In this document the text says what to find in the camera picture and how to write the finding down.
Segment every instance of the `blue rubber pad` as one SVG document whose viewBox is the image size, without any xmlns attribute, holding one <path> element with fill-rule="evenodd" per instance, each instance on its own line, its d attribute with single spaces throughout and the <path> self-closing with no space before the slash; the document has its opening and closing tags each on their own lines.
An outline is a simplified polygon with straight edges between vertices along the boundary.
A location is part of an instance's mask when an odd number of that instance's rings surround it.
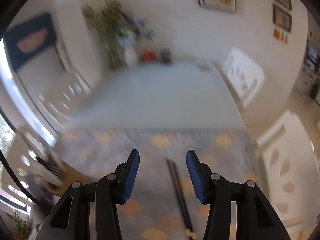
<svg viewBox="0 0 320 240">
<path fill-rule="evenodd" d="M 192 181 L 193 189 L 196 193 L 197 199 L 200 200 L 201 204 L 204 202 L 204 184 L 200 178 L 196 165 L 192 159 L 191 154 L 187 153 L 187 168 Z"/>
<path fill-rule="evenodd" d="M 124 190 L 123 190 L 123 195 L 122 195 L 122 199 L 123 199 L 124 203 L 126 203 L 127 200 L 131 196 L 133 184 L 134 184 L 134 181 L 136 180 L 136 176 L 137 176 L 137 172 L 138 172 L 138 168 L 139 168 L 139 163 L 140 163 L 140 155 L 139 155 L 139 153 L 137 153 L 134 156 L 131 167 L 128 171 L 127 178 L 124 181 L 124 187 L 123 187 Z"/>
</svg>

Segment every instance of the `yellow pattern on rug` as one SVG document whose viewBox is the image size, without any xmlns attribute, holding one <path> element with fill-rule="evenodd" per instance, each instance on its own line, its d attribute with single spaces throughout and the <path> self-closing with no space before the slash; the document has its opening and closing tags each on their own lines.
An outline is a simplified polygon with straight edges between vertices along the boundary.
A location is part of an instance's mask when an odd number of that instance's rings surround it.
<svg viewBox="0 0 320 240">
<path fill-rule="evenodd" d="M 259 182 L 258 176 L 252 172 L 249 172 L 244 176 L 243 182 L 245 183 L 247 180 L 253 180 L 255 183 Z"/>
<path fill-rule="evenodd" d="M 164 240 L 167 235 L 157 228 L 149 228 L 142 232 L 141 236 L 148 240 Z"/>
<path fill-rule="evenodd" d="M 125 212 L 125 214 L 130 217 L 137 213 L 140 213 L 142 208 L 139 203 L 135 202 L 134 200 L 128 199 L 125 205 L 118 205 L 118 208 Z"/>
<path fill-rule="evenodd" d="M 106 143 L 110 142 L 111 137 L 108 133 L 101 133 L 101 134 L 97 135 L 96 140 L 101 144 L 106 144 Z"/>
<path fill-rule="evenodd" d="M 167 147 L 168 145 L 171 144 L 171 142 L 168 139 L 168 137 L 166 135 L 162 135 L 162 134 L 158 134 L 158 135 L 152 136 L 151 143 L 154 146 L 159 147 L 160 149 L 165 148 L 165 147 Z"/>
<path fill-rule="evenodd" d="M 218 146 L 225 147 L 225 149 L 228 149 L 229 146 L 232 144 L 232 140 L 226 133 L 218 135 L 217 137 L 215 137 L 214 140 Z"/>
<path fill-rule="evenodd" d="M 208 217 L 210 211 L 210 205 L 202 206 L 199 209 L 198 215 L 199 217 Z"/>
<path fill-rule="evenodd" d="M 182 192 L 184 196 L 188 196 L 194 192 L 191 179 L 189 178 L 180 179 L 180 184 L 181 184 Z"/>
<path fill-rule="evenodd" d="M 214 158 L 213 154 L 212 155 L 206 154 L 206 155 L 200 156 L 200 161 L 202 163 L 208 164 L 211 169 L 214 168 L 215 166 L 217 166 L 217 164 L 218 164 L 218 162 Z"/>
<path fill-rule="evenodd" d="M 156 226 L 163 232 L 170 234 L 176 229 L 183 227 L 183 223 L 178 217 L 161 217 Z"/>
</svg>

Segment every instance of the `table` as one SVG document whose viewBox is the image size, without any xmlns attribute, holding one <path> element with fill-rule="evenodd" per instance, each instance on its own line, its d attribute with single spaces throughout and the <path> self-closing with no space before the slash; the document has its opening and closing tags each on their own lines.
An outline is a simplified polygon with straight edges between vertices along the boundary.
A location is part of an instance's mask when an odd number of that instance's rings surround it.
<svg viewBox="0 0 320 240">
<path fill-rule="evenodd" d="M 108 74 L 71 120 L 70 128 L 245 130 L 211 61 L 149 63 Z"/>
<path fill-rule="evenodd" d="M 71 128 L 55 151 L 93 180 L 114 172 L 132 149 L 140 152 L 131 199 L 117 207 L 124 240 L 187 238 L 166 157 L 179 169 L 198 239 L 209 206 L 202 206 L 194 194 L 186 167 L 189 149 L 226 179 L 252 179 L 261 187 L 251 139 L 212 63 L 154 63 L 113 73 L 72 117 Z M 235 206 L 232 203 L 231 239 L 236 235 Z"/>
</svg>

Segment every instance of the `window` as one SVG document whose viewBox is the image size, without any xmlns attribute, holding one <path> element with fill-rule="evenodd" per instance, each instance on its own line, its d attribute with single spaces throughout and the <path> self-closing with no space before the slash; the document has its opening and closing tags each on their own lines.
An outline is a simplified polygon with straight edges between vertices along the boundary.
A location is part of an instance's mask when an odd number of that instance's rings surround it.
<svg viewBox="0 0 320 240">
<path fill-rule="evenodd" d="M 11 127 L 4 120 L 2 115 L 0 115 L 0 150 L 6 157 L 8 155 L 8 151 L 11 147 L 13 139 L 15 137 L 15 132 L 11 129 Z M 1 175 L 2 175 L 2 163 L 0 162 L 0 184 L 1 184 Z"/>
<path fill-rule="evenodd" d="M 42 125 L 36 115 L 32 112 L 20 90 L 18 89 L 14 76 L 11 72 L 5 54 L 3 39 L 0 40 L 0 79 L 8 92 L 12 102 L 22 114 L 27 123 L 51 146 L 56 142 L 54 136 Z"/>
<path fill-rule="evenodd" d="M 0 195 L 0 202 L 3 202 L 4 204 L 12 207 L 13 209 L 20 209 L 24 211 L 24 213 L 28 213 L 27 205 L 19 200 L 17 200 L 18 203 L 16 203 Z"/>
</svg>

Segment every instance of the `chair back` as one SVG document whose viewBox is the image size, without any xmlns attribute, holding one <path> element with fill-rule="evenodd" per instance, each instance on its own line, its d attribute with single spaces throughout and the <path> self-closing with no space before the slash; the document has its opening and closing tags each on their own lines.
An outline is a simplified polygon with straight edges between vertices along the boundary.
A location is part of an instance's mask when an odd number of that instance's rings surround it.
<svg viewBox="0 0 320 240">
<path fill-rule="evenodd" d="M 74 70 L 65 73 L 44 95 L 40 95 L 39 102 L 61 129 L 65 130 L 70 115 L 91 91 L 90 85 Z"/>
<path fill-rule="evenodd" d="M 233 47 L 222 71 L 241 100 L 242 106 L 246 108 L 264 83 L 262 68 L 240 49 Z"/>
<path fill-rule="evenodd" d="M 312 142 L 299 117 L 287 110 L 257 139 L 259 147 L 266 143 L 262 160 L 269 201 L 289 233 L 304 230 L 320 213 L 319 164 Z"/>
</svg>

